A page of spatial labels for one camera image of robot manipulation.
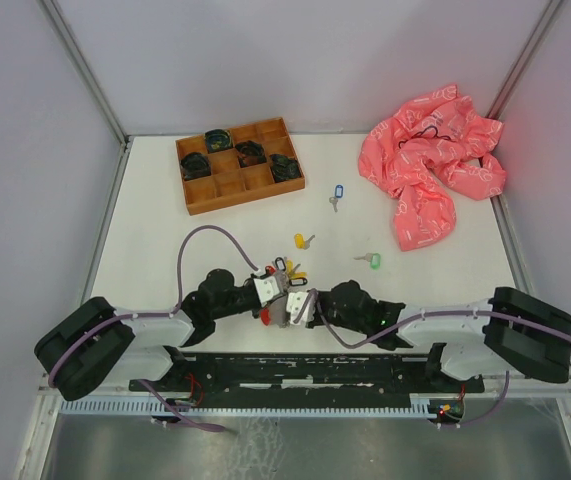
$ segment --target yellow key tag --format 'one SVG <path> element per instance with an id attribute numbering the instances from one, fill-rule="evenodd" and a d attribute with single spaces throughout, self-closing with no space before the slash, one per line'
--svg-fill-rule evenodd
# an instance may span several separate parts
<path id="1" fill-rule="evenodd" d="M 296 248 L 300 248 L 301 250 L 305 248 L 305 239 L 300 233 L 294 235 L 294 243 L 296 244 Z"/>

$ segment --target pink plastic bag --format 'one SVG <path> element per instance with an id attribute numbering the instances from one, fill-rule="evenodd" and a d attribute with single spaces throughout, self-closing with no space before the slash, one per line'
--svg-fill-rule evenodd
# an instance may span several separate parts
<path id="1" fill-rule="evenodd" d="M 436 178 L 475 200 L 502 193 L 505 170 L 489 153 L 502 129 L 447 85 L 406 103 L 370 132 L 358 171 L 399 199 L 394 226 L 401 250 L 426 247 L 454 229 L 454 202 Z M 481 167 L 465 163 L 477 158 Z"/>

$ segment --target wooden compartment box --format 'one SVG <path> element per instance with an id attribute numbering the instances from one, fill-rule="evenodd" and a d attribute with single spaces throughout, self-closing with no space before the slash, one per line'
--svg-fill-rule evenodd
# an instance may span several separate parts
<path id="1" fill-rule="evenodd" d="M 185 204 L 190 215 L 305 188 L 303 168 L 298 162 L 292 139 L 282 118 L 264 120 L 225 130 L 231 135 L 232 148 L 215 153 L 208 153 L 204 135 L 176 141 L 179 162 L 186 155 L 199 152 L 207 156 L 211 168 L 211 175 L 193 180 L 185 180 L 181 168 Z M 241 167 L 235 146 L 247 141 L 256 142 L 263 147 L 267 159 L 266 163 Z M 271 155 L 273 154 L 286 155 L 296 159 L 301 172 L 300 178 L 275 182 L 271 170 Z"/>

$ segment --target metal floor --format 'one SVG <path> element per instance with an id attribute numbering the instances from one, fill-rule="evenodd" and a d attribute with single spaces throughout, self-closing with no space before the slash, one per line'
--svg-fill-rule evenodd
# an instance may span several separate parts
<path id="1" fill-rule="evenodd" d="M 491 406 L 468 400 L 468 418 Z M 145 417 L 59 415 L 43 479 L 571 480 L 554 400 L 509 400 L 469 428 L 426 420 L 207 417 L 231 431 Z"/>

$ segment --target red wire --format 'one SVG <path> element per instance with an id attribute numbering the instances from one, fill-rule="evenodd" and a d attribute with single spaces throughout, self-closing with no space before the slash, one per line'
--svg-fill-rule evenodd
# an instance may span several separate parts
<path id="1" fill-rule="evenodd" d="M 198 385 L 198 388 L 200 389 L 200 395 L 198 397 L 198 401 L 194 405 L 195 407 L 198 407 L 201 404 L 201 402 L 203 401 L 203 397 L 205 396 L 205 391 L 203 390 L 203 386 L 200 384 L 200 382 L 198 380 L 196 380 L 196 377 L 194 377 L 194 375 L 192 373 L 187 374 L 185 376 L 185 378 L 189 379 L 189 381 L 191 382 L 191 388 L 190 388 L 190 392 L 189 392 L 189 400 L 190 401 L 194 400 L 195 387 Z"/>

